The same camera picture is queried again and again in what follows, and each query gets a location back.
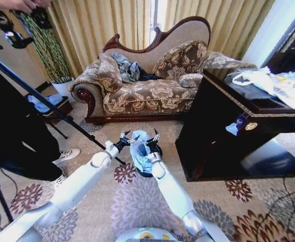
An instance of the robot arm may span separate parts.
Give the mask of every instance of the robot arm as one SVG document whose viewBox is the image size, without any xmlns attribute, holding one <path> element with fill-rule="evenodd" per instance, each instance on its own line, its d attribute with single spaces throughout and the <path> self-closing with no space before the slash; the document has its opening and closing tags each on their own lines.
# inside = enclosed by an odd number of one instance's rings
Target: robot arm
<svg viewBox="0 0 295 242">
<path fill-rule="evenodd" d="M 106 141 L 104 152 L 94 154 L 87 164 L 79 167 L 71 174 L 58 187 L 50 202 L 26 212 L 1 231 L 0 242 L 41 241 L 40 234 L 33 226 L 48 227 L 58 221 L 64 211 L 77 205 L 93 188 L 101 174 L 110 165 L 111 160 L 117 156 L 124 146 L 129 146 L 135 142 L 135 140 L 126 138 L 125 135 L 128 132 L 121 134 L 120 141 L 117 144 Z"/>
<path fill-rule="evenodd" d="M 196 242 L 229 242 L 221 229 L 202 218 L 193 207 L 192 200 L 179 182 L 169 172 L 156 148 L 160 135 L 146 142 L 151 153 L 148 155 L 152 162 L 152 175 L 157 180 L 159 189 L 168 203 L 171 211 L 178 216 L 186 229 L 198 239 Z"/>
</svg>

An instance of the black pants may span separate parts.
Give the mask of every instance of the black pants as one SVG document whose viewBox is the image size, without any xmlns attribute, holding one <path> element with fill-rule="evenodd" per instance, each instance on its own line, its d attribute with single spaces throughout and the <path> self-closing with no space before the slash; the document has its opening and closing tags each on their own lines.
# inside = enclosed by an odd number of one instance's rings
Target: black pants
<svg viewBox="0 0 295 242">
<path fill-rule="evenodd" d="M 31 179 L 57 179 L 62 174 L 52 163 L 60 156 L 57 140 L 2 75 L 0 94 L 0 167 Z"/>
<path fill-rule="evenodd" d="M 23 124 L 20 132 L 3 140 L 5 145 L 1 145 L 0 167 L 31 179 L 57 179 L 62 174 L 61 169 L 52 163 L 60 156 L 57 140 L 34 114 L 26 117 Z"/>
</svg>

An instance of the dark wooden cabinet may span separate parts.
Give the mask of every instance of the dark wooden cabinet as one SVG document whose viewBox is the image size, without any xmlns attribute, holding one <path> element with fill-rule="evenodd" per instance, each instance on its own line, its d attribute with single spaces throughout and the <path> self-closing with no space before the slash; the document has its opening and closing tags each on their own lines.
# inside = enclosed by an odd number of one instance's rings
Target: dark wooden cabinet
<svg viewBox="0 0 295 242">
<path fill-rule="evenodd" d="M 295 132 L 295 109 L 248 100 L 216 70 L 203 76 L 176 141 L 187 181 L 295 176 L 295 158 L 272 140 Z M 241 114 L 246 122 L 235 136 L 226 126 Z"/>
</svg>

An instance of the patterned carpet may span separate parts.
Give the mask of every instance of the patterned carpet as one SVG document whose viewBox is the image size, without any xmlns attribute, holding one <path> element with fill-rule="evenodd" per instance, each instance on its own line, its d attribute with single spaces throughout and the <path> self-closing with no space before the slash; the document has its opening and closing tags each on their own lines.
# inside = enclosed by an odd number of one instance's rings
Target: patterned carpet
<svg viewBox="0 0 295 242">
<path fill-rule="evenodd" d="M 74 103 L 73 107 L 71 115 L 75 121 L 102 143 L 106 139 L 117 141 L 120 132 L 125 130 L 142 129 L 153 134 L 153 128 L 156 128 L 161 135 L 159 145 L 164 153 L 164 162 L 190 194 L 196 211 L 214 221 L 231 241 L 295 242 L 295 194 L 274 202 L 287 194 L 282 179 L 187 183 L 174 145 L 182 123 L 166 121 L 94 126 L 83 120 L 86 105 Z M 59 122 L 57 127 L 69 137 L 65 140 L 50 128 L 62 149 L 79 147 L 82 150 L 77 158 L 64 164 L 67 174 L 100 151 L 98 146 L 65 122 Z M 283 134 L 277 140 L 295 156 L 295 134 Z M 191 240 L 181 221 L 171 213 L 156 181 L 143 178 L 136 172 L 128 147 L 119 158 L 127 164 L 120 165 L 114 160 L 95 188 L 75 209 L 50 228 L 38 228 L 43 241 L 114 241 L 125 230 L 140 226 L 164 228 L 180 240 Z M 0 171 L 2 190 L 14 217 L 50 200 L 53 194 L 51 183 L 30 180 L 10 172 L 7 174 L 18 184 L 18 195 L 14 200 L 15 187 Z M 290 192 L 295 191 L 295 178 L 286 179 L 285 186 Z M 1 227 L 4 227 L 7 221 L 1 207 L 0 213 Z"/>
</svg>

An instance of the potted plant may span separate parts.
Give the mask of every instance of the potted plant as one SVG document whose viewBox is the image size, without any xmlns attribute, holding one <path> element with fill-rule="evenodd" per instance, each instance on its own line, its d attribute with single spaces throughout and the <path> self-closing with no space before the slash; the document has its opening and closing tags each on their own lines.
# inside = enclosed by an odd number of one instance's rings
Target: potted plant
<svg viewBox="0 0 295 242">
<path fill-rule="evenodd" d="M 60 44 L 52 33 L 52 26 L 45 9 L 37 8 L 32 15 L 21 13 L 19 19 L 34 39 L 34 46 L 51 83 L 62 96 L 71 97 L 67 91 L 73 82 Z"/>
</svg>

